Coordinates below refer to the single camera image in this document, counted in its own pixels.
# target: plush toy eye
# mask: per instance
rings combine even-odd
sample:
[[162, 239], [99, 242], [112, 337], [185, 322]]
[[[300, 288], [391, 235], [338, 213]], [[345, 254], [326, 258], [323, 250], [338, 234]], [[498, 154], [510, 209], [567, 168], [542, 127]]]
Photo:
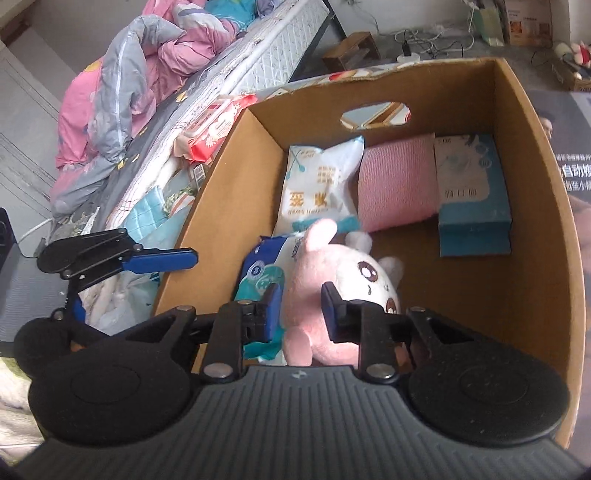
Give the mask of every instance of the plush toy eye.
[[361, 274], [369, 281], [378, 281], [378, 272], [376, 272], [375, 268], [367, 262], [359, 262], [357, 264], [357, 268], [359, 269]]

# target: cardboard box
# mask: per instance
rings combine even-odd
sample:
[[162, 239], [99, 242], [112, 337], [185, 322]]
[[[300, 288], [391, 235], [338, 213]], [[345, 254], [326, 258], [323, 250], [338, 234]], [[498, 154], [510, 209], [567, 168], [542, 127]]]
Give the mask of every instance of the cardboard box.
[[504, 0], [511, 45], [552, 47], [550, 0]]
[[[199, 252], [165, 277], [157, 311], [192, 304], [216, 312], [233, 299], [246, 255], [271, 235], [290, 145], [331, 147], [358, 132], [340, 122], [362, 105], [405, 103], [405, 125], [363, 130], [366, 145], [435, 132], [491, 133], [511, 204], [511, 255], [440, 258], [437, 219], [373, 234], [373, 256], [405, 263], [404, 308], [427, 306], [535, 355], [567, 381], [571, 407], [557, 435], [568, 443], [584, 354], [581, 256], [552, 150], [505, 60], [424, 62], [279, 95], [244, 110], [212, 164], [178, 246]], [[356, 193], [356, 184], [351, 185]]]
[[572, 92], [591, 92], [591, 79], [579, 78], [580, 74], [577, 75], [572, 68], [558, 57], [552, 58], [551, 65], [556, 78], [567, 90], [571, 90]]

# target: stuffed toy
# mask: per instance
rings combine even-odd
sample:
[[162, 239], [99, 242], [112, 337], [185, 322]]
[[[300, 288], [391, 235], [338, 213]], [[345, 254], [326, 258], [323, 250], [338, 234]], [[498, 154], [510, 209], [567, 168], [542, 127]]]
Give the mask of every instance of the stuffed toy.
[[591, 51], [587, 45], [581, 42], [580, 44], [573, 43], [570, 47], [573, 49], [573, 58], [577, 65], [586, 69], [591, 67]]
[[344, 300], [367, 300], [388, 313], [400, 312], [396, 287], [402, 279], [402, 262], [369, 256], [371, 237], [350, 232], [346, 245], [330, 244], [336, 235], [333, 220], [318, 220], [306, 232], [291, 281], [283, 294], [282, 348], [288, 365], [307, 367], [316, 360], [323, 365], [353, 365], [357, 368], [359, 346], [333, 343], [322, 315], [320, 290], [331, 281]]

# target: wall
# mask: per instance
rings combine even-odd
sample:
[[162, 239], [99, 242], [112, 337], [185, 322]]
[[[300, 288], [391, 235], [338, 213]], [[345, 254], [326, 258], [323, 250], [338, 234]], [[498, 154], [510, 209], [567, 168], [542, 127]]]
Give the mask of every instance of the wall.
[[591, 43], [591, 0], [570, 0], [570, 38]]
[[330, 4], [347, 35], [360, 30], [376, 33], [374, 19], [362, 10], [376, 18], [383, 34], [448, 21], [467, 24], [470, 12], [462, 0], [360, 0], [352, 6], [345, 0], [330, 0]]
[[102, 57], [114, 36], [141, 14], [146, 0], [40, 0], [33, 26], [72, 68]]
[[552, 34], [555, 42], [570, 41], [570, 5], [574, 0], [551, 0]]
[[76, 74], [33, 28], [27, 29], [9, 50], [59, 101]]

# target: white snack bag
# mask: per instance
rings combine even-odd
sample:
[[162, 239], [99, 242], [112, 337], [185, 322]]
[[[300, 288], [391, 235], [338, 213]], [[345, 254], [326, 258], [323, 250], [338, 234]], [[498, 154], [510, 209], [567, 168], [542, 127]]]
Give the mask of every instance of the white snack bag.
[[292, 145], [273, 235], [302, 232], [320, 218], [333, 219], [339, 233], [360, 230], [349, 179], [363, 157], [363, 137], [322, 150]]

